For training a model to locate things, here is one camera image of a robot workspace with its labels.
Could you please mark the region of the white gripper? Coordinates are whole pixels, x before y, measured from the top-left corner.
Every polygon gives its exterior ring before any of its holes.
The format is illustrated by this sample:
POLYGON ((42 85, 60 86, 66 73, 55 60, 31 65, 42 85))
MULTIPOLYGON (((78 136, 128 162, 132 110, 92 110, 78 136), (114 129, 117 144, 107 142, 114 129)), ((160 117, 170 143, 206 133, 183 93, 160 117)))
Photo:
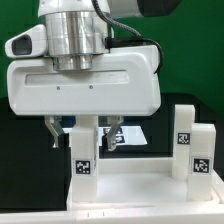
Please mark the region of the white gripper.
POLYGON ((158 64, 153 45, 115 48, 81 71, 57 72, 49 58, 16 60, 7 70, 9 104, 17 115, 51 115, 45 125, 58 148, 64 147, 61 116, 108 116, 107 149, 114 151, 122 116, 150 116, 160 107, 158 64))

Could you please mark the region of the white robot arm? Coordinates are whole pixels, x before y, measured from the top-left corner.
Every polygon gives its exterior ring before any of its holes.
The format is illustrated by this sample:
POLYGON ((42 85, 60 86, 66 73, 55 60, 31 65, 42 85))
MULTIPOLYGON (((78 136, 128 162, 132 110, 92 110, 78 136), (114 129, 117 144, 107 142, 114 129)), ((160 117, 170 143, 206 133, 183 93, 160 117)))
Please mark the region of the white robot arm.
POLYGON ((160 45, 133 31, 117 39, 125 17, 171 14, 183 0, 39 0, 40 24, 5 44, 9 104, 17 115, 43 116, 57 142, 63 116, 85 132, 98 117, 110 125, 104 140, 116 147, 126 116, 150 116, 161 105, 160 45))

